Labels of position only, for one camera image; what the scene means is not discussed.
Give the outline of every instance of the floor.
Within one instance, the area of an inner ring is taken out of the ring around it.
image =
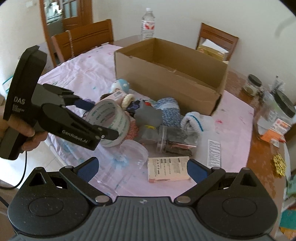
[[[44,167],[46,171],[53,172],[66,166],[63,160],[57,155],[54,147],[52,145],[48,146],[47,143],[50,144],[48,140],[41,142],[36,149],[28,152],[27,170],[23,182],[35,167]],[[0,158],[0,180],[11,185],[18,184],[24,171],[24,165],[25,153],[20,154],[15,161]]]

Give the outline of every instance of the bottle label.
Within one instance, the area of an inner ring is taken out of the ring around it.
[[[277,118],[270,129],[261,136],[261,139],[266,142],[274,142],[275,140],[286,142],[284,135],[290,128],[289,124]]]
[[[268,122],[275,122],[277,117],[277,113],[275,111],[270,110],[268,114]]]
[[[143,21],[143,29],[154,30],[155,22]]]

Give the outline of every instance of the instruction label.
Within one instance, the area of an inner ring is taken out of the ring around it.
[[[149,182],[186,180],[188,156],[157,157],[148,159]]]
[[[273,139],[277,141],[282,139],[285,141],[282,137],[288,132],[290,128],[291,126],[289,124],[277,118],[270,129],[265,132],[263,136],[261,136],[261,139],[266,142],[272,142]]]
[[[207,167],[221,167],[221,144],[217,141],[208,140]]]

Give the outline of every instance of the wooden table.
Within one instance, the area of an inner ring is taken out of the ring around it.
[[[113,44],[116,46],[125,47],[139,41],[140,36],[135,35],[118,41],[114,41]],[[244,83],[245,78],[240,78],[234,72],[229,71],[225,90],[233,94],[240,100],[244,101],[245,103],[249,104],[256,111],[259,107],[258,98],[251,98],[250,96],[245,94],[245,92],[243,92],[242,86],[244,85]],[[253,172],[264,185],[278,208],[278,220],[270,233],[272,237],[275,236],[275,233],[279,228],[281,206],[283,203],[284,187],[286,183],[285,177],[278,177],[275,175],[273,166],[271,164],[271,160],[273,157],[272,152],[277,152],[278,150],[276,149],[276,147],[271,147],[269,143],[259,140],[256,137],[255,131],[253,130],[247,167],[253,170]]]

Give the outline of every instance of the white label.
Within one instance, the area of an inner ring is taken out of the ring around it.
[[[270,110],[268,114],[268,121],[274,122],[276,120],[276,116],[277,116],[276,112]]]
[[[144,30],[151,31],[151,30],[154,30],[154,27],[155,27],[155,22],[143,21]]]
[[[221,167],[221,144],[217,141],[208,140],[207,166]]]
[[[270,129],[283,136],[288,132],[288,130],[290,130],[290,128],[291,126],[289,124],[277,118]]]
[[[272,143],[274,146],[276,146],[277,148],[279,148],[279,141],[278,140],[272,138],[270,140],[270,143]]]

